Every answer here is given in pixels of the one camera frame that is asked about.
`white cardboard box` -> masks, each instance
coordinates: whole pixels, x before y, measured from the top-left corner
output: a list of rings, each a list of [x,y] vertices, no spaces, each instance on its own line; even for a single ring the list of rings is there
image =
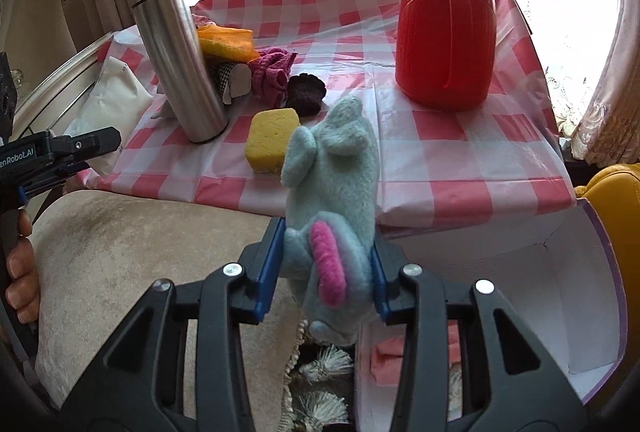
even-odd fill
[[[583,402],[620,364],[626,303],[609,238],[585,199],[565,211],[427,233],[394,241],[410,261],[447,281],[487,278],[506,296],[558,362]],[[397,388],[369,372],[374,344],[404,326],[379,320],[363,329],[356,359],[360,432],[387,432]]]

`tassel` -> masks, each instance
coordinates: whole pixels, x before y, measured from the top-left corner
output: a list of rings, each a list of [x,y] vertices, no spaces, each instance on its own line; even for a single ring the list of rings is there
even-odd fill
[[[449,420],[462,415],[462,365],[453,364],[449,368]]]
[[[298,429],[304,432],[322,432],[328,425],[348,424],[349,416],[344,398],[324,390],[312,392],[300,398]]]
[[[300,367],[300,374],[307,383],[328,382],[334,378],[350,374],[353,370],[351,356],[335,346],[322,350],[317,360]]]

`yellow sponge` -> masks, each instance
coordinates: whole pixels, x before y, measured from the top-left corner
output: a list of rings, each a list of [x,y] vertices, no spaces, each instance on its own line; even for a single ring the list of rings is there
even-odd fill
[[[292,108],[264,110],[251,120],[244,155],[257,174],[279,174],[293,131],[300,126]]]

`dark brown crocheted item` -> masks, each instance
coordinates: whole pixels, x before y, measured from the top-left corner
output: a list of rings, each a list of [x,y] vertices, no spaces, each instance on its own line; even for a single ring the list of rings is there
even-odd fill
[[[299,117],[318,115],[326,95],[326,87],[320,78],[306,73],[291,76],[287,90],[289,94],[285,108],[292,108]]]

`white fringe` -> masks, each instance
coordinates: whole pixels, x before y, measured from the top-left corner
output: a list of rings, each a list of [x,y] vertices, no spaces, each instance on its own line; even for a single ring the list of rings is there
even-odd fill
[[[462,416],[462,365],[449,367],[449,419]]]
[[[300,345],[305,341],[306,320],[302,320],[298,324],[296,332],[296,345],[291,354],[284,372],[284,388],[282,390],[282,412],[280,414],[280,423],[278,424],[278,432],[291,432],[294,427],[295,412],[293,410],[293,396],[289,385],[291,383],[291,370],[296,366],[300,357]]]
[[[344,398],[324,390],[300,398],[300,414],[306,432],[322,432],[327,425],[349,423]]]
[[[317,360],[300,367],[300,374],[308,383],[327,382],[352,371],[353,362],[349,353],[333,345],[323,349]]]

